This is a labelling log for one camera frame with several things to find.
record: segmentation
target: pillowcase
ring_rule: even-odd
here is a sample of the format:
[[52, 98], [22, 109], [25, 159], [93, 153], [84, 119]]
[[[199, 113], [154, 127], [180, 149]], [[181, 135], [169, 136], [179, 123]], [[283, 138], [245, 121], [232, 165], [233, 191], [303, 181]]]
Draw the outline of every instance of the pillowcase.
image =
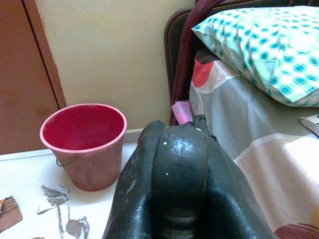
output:
[[192, 30], [215, 55], [275, 100], [319, 107], [319, 7], [232, 9]]

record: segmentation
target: pink bucket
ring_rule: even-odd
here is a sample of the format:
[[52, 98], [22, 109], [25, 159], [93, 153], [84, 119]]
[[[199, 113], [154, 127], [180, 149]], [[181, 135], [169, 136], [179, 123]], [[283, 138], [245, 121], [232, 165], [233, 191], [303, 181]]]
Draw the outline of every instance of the pink bucket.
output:
[[102, 104], [63, 108], [42, 125], [40, 138], [78, 188], [99, 191], [121, 171], [125, 116]]

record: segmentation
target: wooden cabinet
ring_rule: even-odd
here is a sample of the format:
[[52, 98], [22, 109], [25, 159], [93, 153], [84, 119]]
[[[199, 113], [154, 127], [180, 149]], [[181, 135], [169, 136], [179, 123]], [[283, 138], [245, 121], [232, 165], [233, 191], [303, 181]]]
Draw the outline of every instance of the wooden cabinet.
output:
[[40, 127], [60, 107], [25, 2], [1, 0], [0, 154], [44, 148]]

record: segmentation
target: bedsheet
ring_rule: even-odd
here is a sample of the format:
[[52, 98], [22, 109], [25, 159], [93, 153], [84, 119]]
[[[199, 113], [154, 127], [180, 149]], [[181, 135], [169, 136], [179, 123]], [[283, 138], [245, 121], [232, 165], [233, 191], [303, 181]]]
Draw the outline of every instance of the bedsheet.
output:
[[318, 108], [273, 100], [207, 51], [196, 55], [189, 99], [245, 174], [279, 238], [319, 238], [319, 139], [299, 123]]

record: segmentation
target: white floor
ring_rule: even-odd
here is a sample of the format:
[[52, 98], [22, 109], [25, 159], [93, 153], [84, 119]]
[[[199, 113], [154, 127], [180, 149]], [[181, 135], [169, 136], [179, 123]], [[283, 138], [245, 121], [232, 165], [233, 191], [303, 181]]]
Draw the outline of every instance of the white floor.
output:
[[[136, 146], [136, 143], [123, 146], [122, 168]], [[60, 238], [56, 209], [42, 215], [36, 213], [37, 201], [43, 196], [42, 184], [58, 184], [68, 188], [70, 200], [66, 204], [69, 206], [70, 219], [86, 216], [90, 224], [88, 239], [102, 237], [116, 182], [99, 192], [84, 192], [73, 185], [63, 168], [56, 165], [50, 150], [38, 150], [0, 155], [0, 199], [14, 196], [23, 216], [21, 222], [0, 233], [0, 239]]]

